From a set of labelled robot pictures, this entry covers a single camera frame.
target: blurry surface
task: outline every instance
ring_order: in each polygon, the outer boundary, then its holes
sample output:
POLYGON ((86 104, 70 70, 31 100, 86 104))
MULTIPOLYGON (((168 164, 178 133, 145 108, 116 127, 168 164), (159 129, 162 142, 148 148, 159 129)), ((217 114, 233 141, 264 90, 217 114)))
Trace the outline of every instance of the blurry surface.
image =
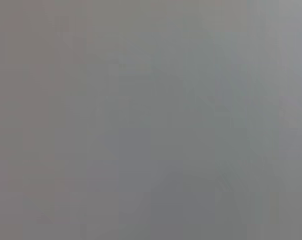
POLYGON ((302 0, 0 1, 0 239, 302 239, 302 0))

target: gray wall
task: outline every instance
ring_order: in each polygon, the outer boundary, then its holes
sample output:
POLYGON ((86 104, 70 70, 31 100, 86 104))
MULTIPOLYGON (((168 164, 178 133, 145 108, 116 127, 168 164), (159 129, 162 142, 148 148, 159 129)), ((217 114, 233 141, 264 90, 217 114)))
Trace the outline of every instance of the gray wall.
POLYGON ((0 1, 0 239, 302 238, 302 0, 0 1))

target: gray background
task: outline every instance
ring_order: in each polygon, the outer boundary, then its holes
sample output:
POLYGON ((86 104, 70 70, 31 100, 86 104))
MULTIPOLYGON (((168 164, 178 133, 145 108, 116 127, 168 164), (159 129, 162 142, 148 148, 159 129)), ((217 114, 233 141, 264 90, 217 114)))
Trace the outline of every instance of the gray background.
POLYGON ((302 0, 0 1, 0 240, 302 239, 302 0))

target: gray surface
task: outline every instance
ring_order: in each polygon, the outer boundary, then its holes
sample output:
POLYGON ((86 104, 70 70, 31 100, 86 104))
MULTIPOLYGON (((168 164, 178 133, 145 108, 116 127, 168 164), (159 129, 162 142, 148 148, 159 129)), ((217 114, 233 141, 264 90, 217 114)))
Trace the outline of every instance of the gray surface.
POLYGON ((0 1, 0 240, 302 239, 302 0, 0 1))

